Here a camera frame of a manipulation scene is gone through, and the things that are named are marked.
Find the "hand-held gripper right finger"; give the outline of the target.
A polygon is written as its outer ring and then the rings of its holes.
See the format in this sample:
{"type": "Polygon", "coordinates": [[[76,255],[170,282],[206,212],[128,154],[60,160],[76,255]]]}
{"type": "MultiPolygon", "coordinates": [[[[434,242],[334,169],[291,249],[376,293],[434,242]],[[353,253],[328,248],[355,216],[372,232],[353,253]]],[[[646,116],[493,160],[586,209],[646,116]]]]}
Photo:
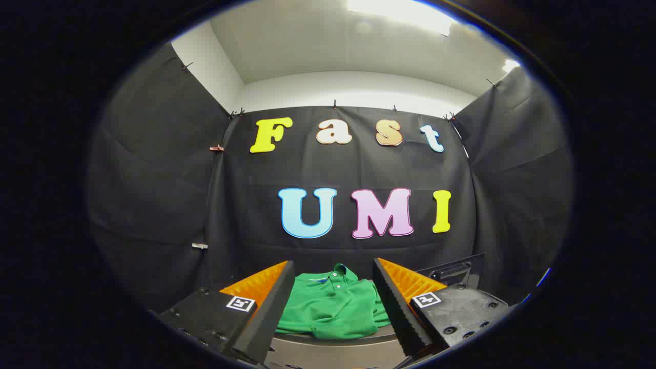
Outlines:
{"type": "Polygon", "coordinates": [[[373,282],[403,352],[411,359],[450,350],[503,320],[510,304],[478,289],[480,257],[412,271],[382,258],[373,282]]]}

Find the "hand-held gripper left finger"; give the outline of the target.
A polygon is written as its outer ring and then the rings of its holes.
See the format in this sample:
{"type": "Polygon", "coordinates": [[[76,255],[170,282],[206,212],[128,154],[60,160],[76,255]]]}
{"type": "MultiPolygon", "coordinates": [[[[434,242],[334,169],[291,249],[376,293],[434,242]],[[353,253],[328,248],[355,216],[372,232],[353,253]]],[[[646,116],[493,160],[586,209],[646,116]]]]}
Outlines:
{"type": "Polygon", "coordinates": [[[193,292],[157,317],[213,355],[264,364],[294,282],[295,264],[279,262],[221,290],[193,292]]]}

